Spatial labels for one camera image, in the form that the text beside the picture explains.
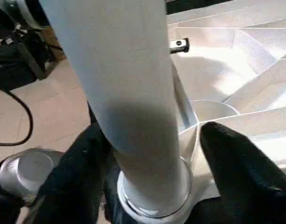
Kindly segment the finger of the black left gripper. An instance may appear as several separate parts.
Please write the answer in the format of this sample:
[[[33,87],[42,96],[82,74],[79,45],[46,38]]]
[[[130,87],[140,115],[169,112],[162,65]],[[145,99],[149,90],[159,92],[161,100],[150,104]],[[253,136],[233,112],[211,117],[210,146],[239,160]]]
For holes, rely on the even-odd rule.
[[[169,41],[169,51],[170,53],[187,53],[189,51],[189,39],[178,39],[174,41]]]

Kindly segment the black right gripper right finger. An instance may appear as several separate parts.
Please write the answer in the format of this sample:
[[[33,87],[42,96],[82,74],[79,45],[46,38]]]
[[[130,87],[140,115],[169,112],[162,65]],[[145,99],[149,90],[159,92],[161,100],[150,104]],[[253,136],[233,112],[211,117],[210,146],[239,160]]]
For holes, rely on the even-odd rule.
[[[234,224],[286,224],[286,174],[247,136],[207,122],[200,145]]]

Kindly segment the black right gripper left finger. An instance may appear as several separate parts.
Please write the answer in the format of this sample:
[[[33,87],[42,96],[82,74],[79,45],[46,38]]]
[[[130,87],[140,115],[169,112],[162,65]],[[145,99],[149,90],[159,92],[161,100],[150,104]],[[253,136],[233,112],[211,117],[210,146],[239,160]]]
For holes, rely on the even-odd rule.
[[[97,123],[81,132],[39,188],[25,224],[97,222],[110,144]]]

